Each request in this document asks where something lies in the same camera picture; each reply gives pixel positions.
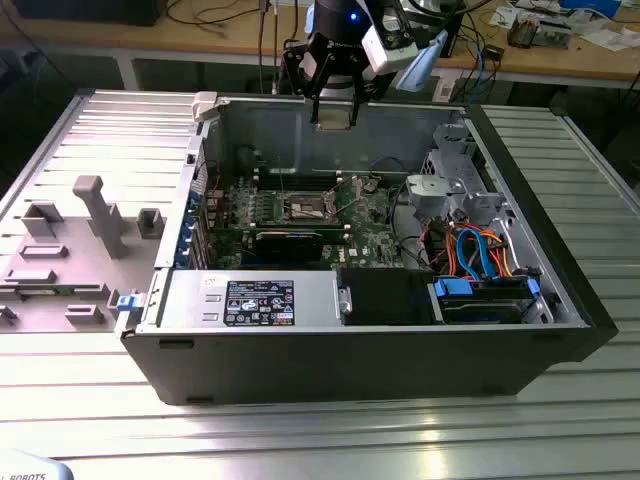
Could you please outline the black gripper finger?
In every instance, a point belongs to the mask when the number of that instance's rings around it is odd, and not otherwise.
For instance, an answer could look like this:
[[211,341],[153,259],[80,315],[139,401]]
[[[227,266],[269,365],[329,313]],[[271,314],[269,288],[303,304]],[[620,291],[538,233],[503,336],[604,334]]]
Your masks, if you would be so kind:
[[355,125],[360,106],[372,100],[381,100],[387,92],[388,75],[375,74],[371,80],[364,79],[363,72],[370,66],[370,63],[363,49],[360,49],[357,53],[352,53],[350,61],[354,93],[349,122],[351,125]]
[[[309,54],[315,61],[315,70],[307,78],[301,64]],[[309,38],[306,41],[287,39],[282,59],[292,92],[312,101],[310,122],[317,123],[320,94],[331,75],[331,52],[327,38]]]

